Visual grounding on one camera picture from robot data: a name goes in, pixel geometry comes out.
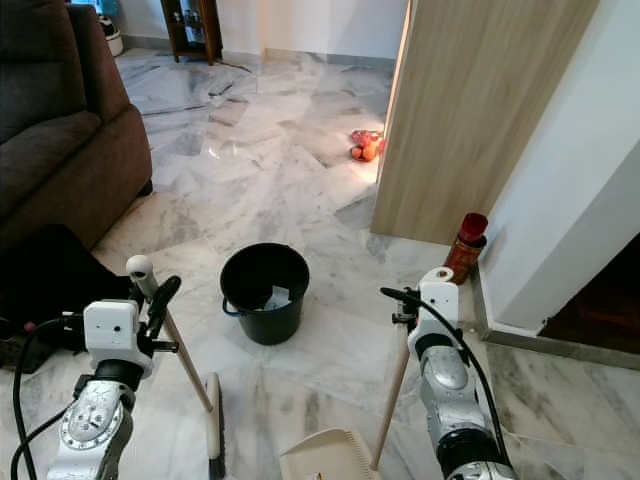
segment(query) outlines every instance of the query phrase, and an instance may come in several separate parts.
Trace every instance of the white dustpan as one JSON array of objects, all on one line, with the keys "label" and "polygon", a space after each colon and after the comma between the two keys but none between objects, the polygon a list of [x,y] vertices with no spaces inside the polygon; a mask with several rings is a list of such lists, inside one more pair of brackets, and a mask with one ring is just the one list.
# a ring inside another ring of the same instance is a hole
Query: white dustpan
[{"label": "white dustpan", "polygon": [[310,435],[280,457],[283,480],[382,480],[370,465],[360,432],[340,428]]}]

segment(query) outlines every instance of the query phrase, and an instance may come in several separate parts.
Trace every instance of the brown sofa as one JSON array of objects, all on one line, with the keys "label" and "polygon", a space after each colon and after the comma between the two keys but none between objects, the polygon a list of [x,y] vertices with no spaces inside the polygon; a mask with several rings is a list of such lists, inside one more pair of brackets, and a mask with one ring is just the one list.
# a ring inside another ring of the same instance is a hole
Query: brown sofa
[{"label": "brown sofa", "polygon": [[151,157],[95,11],[0,0],[0,255],[46,224],[91,248],[141,191]]}]

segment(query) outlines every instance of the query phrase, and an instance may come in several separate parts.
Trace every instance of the broom handle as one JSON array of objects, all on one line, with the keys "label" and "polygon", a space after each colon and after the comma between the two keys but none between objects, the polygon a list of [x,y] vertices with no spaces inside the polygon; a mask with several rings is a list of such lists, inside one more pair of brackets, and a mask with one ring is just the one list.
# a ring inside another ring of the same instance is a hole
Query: broom handle
[{"label": "broom handle", "polygon": [[389,397],[387,398],[387,406],[385,407],[384,418],[382,419],[382,425],[380,425],[380,431],[378,432],[376,448],[373,451],[373,458],[371,460],[371,470],[373,471],[378,470],[378,464],[380,463],[380,456],[382,455],[384,441],[386,440],[387,433],[389,432],[389,425],[391,424],[393,411],[396,408],[396,402],[398,401],[398,395],[400,394],[400,387],[402,387],[402,379],[404,378],[404,373],[407,370],[408,363],[409,347],[407,345],[407,342],[402,342],[400,358],[398,359],[398,363],[396,364],[396,371],[391,383]]},{"label": "broom handle", "polygon": [[[158,289],[158,281],[153,274],[153,264],[149,257],[144,255],[135,255],[131,257],[127,261],[127,273],[131,277],[131,280],[138,285],[138,288],[147,301],[151,303],[151,299]],[[196,367],[193,365],[193,361],[191,361],[191,356],[187,351],[184,340],[182,340],[182,335],[180,335],[180,331],[178,330],[176,323],[173,321],[173,317],[169,310],[167,310],[163,327],[169,338],[178,344],[178,358],[180,358],[180,363],[182,364],[184,371],[187,373],[193,388],[196,389],[196,393],[198,394],[198,398],[200,398],[200,402],[202,402],[202,406],[207,413],[212,412],[213,404],[207,395],[204,385],[202,385],[202,382],[200,381]]]}]

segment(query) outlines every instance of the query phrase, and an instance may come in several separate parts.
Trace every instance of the bucket handle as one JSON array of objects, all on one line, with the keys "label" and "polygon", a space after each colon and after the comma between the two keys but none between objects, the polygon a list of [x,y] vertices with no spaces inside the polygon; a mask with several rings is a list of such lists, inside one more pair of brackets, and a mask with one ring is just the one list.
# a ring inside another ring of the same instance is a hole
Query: bucket handle
[{"label": "bucket handle", "polygon": [[227,297],[224,297],[222,299],[222,311],[227,315],[229,315],[230,317],[244,317],[246,315],[246,313],[244,312],[232,312],[231,310],[229,310],[227,303],[228,303]]}]

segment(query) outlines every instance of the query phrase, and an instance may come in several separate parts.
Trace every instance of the toy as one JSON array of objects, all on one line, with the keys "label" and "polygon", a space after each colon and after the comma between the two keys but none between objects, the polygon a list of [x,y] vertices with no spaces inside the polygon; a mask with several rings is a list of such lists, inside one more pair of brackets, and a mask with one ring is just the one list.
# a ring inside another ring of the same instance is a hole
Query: toy
[{"label": "toy", "polygon": [[351,140],[356,144],[351,148],[351,156],[360,162],[370,162],[384,149],[383,133],[375,130],[354,130]]}]

